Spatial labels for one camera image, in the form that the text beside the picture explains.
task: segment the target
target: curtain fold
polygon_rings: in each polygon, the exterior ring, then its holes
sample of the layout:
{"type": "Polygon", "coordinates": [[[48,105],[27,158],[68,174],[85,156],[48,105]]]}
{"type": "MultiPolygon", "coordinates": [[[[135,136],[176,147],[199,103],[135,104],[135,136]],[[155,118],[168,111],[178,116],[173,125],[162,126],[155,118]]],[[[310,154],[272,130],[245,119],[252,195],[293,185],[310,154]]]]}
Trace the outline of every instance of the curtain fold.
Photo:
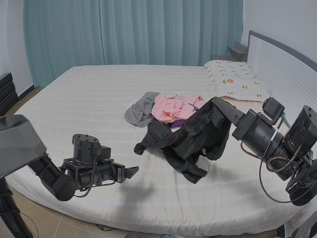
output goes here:
{"type": "Polygon", "coordinates": [[[243,0],[25,0],[35,85],[72,66],[202,66],[240,42],[243,0]]]}

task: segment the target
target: purple garment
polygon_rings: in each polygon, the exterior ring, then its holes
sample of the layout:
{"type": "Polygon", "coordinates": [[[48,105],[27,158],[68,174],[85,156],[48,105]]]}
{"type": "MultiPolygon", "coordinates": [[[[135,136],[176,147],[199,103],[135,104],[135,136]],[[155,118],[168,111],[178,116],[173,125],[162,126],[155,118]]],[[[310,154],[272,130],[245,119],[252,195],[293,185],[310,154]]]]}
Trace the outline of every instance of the purple garment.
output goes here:
{"type": "MultiPolygon", "coordinates": [[[[152,116],[151,121],[157,121],[157,119],[154,116],[152,116]]],[[[174,122],[167,123],[167,124],[165,124],[165,126],[170,127],[170,128],[174,128],[174,127],[182,128],[185,125],[185,121],[186,121],[185,119],[180,119],[180,120],[176,120],[174,122]]]]}

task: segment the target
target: pillow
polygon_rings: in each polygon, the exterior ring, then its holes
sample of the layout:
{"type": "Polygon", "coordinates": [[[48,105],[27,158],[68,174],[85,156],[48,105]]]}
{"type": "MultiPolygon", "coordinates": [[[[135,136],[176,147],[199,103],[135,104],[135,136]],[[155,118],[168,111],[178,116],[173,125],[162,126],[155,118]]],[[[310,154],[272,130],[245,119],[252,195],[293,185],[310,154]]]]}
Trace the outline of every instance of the pillow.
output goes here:
{"type": "Polygon", "coordinates": [[[249,101],[265,101],[271,96],[245,62],[212,60],[205,63],[205,67],[215,96],[249,101]]]}

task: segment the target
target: white wall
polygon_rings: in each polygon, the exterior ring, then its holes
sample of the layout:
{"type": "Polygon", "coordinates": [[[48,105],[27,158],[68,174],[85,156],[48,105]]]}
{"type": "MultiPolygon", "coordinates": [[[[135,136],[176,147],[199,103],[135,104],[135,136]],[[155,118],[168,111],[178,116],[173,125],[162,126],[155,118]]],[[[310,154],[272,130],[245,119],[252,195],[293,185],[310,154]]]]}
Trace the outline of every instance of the white wall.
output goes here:
{"type": "Polygon", "coordinates": [[[253,30],[317,62],[317,0],[244,0],[244,5],[243,45],[253,30]]]}
{"type": "Polygon", "coordinates": [[[33,81],[23,32],[24,0],[0,0],[0,76],[11,72],[18,95],[33,81]]]}

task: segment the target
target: bed sheet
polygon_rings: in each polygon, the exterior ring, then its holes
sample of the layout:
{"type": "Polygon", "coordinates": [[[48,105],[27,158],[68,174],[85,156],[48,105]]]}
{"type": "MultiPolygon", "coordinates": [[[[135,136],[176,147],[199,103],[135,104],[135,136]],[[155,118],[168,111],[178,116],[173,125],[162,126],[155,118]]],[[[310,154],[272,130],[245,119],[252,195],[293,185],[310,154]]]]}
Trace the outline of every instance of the bed sheet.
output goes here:
{"type": "MultiPolygon", "coordinates": [[[[258,178],[259,161],[243,153],[229,137],[217,161],[200,157],[209,170],[197,184],[174,170],[158,149],[133,152],[147,128],[124,120],[127,105],[147,91],[214,96],[205,67],[108,65],[73,67],[33,97],[17,114],[33,124],[56,165],[73,155],[76,133],[97,137],[111,147],[115,162],[139,166],[123,184],[92,189],[89,196],[67,202],[55,199],[28,167],[8,177],[9,184],[40,204],[69,216],[114,228],[145,233],[214,236],[259,233],[279,227],[310,205],[296,207],[271,201],[258,178]]],[[[254,101],[231,100],[237,108],[261,111],[254,101]]],[[[267,191],[288,200],[286,183],[263,169],[267,191]]]]}

